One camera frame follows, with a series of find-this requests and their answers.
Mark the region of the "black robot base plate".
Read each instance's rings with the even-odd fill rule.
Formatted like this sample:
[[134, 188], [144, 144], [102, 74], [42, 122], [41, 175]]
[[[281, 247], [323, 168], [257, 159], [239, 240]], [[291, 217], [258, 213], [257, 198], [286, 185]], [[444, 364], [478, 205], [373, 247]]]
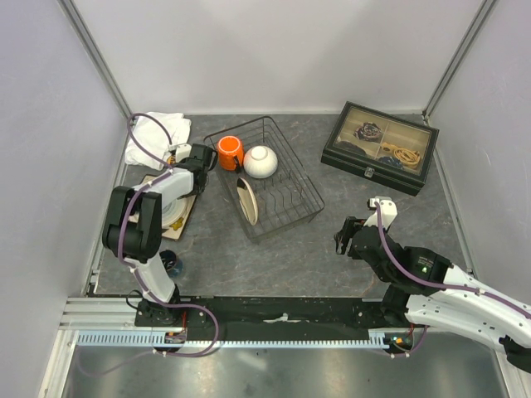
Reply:
[[382, 302], [362, 298], [184, 296], [195, 308], [165, 308], [141, 300], [134, 325], [176, 328], [188, 336], [214, 337], [211, 311], [219, 323], [219, 339], [296, 339], [303, 337], [367, 337], [370, 329], [409, 328], [403, 314], [383, 312]]

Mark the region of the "square floral plate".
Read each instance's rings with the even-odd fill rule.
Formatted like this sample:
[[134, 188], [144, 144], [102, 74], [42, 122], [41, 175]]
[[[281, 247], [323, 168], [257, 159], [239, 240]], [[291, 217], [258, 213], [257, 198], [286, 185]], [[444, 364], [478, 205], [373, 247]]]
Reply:
[[192, 190], [192, 174], [188, 171], [175, 171], [172, 173], [164, 173], [163, 177], [164, 179], [162, 181], [155, 182], [154, 176], [147, 176], [143, 182], [148, 186], [146, 192], [156, 192], [162, 195], [162, 208], [176, 199], [189, 199], [188, 208], [184, 217], [181, 217], [168, 229], [162, 227], [163, 238], [179, 240], [196, 198], [194, 195], [189, 195], [189, 192]]

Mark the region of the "blue ringed round plate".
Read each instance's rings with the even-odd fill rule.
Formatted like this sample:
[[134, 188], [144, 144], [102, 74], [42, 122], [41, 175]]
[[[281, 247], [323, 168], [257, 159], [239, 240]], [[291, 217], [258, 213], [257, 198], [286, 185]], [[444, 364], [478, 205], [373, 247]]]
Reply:
[[168, 229], [172, 224], [184, 217], [188, 208], [189, 199], [180, 198], [171, 201], [162, 209], [162, 227]]

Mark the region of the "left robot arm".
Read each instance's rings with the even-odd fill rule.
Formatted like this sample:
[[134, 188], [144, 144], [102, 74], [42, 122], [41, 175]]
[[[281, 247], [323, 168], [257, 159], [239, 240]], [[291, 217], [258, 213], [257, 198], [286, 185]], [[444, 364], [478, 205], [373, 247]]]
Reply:
[[215, 149], [194, 144], [188, 157], [164, 173], [136, 187], [117, 186], [110, 195], [102, 244], [129, 268], [143, 298], [155, 303], [153, 316], [164, 326], [178, 323], [183, 312], [178, 288], [158, 252], [163, 208], [178, 199], [201, 194], [217, 159]]

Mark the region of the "orange plastic mug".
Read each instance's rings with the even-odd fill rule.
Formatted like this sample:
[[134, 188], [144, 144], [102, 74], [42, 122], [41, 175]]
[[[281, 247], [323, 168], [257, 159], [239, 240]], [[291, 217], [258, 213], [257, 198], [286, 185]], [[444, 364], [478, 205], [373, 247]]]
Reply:
[[219, 163], [222, 169], [229, 172], [240, 172], [243, 166], [244, 146], [236, 136], [227, 135], [217, 142]]

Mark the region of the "white ceramic bowl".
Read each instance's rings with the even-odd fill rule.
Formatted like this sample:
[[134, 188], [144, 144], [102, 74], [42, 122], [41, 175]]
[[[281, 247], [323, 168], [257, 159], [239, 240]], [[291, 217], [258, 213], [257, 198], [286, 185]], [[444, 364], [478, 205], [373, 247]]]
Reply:
[[247, 175], [255, 179], [271, 177], [278, 168], [275, 151], [265, 145], [250, 148], [244, 157], [243, 167]]

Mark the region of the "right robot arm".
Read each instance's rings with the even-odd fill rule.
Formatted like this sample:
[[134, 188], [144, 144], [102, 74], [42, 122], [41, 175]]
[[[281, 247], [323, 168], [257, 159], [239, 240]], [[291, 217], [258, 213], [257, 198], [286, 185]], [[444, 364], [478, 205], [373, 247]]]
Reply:
[[505, 354], [530, 370], [530, 307], [490, 286], [427, 248], [401, 246], [386, 231], [347, 217], [334, 236], [336, 251], [366, 262], [389, 285], [381, 319], [444, 328]]

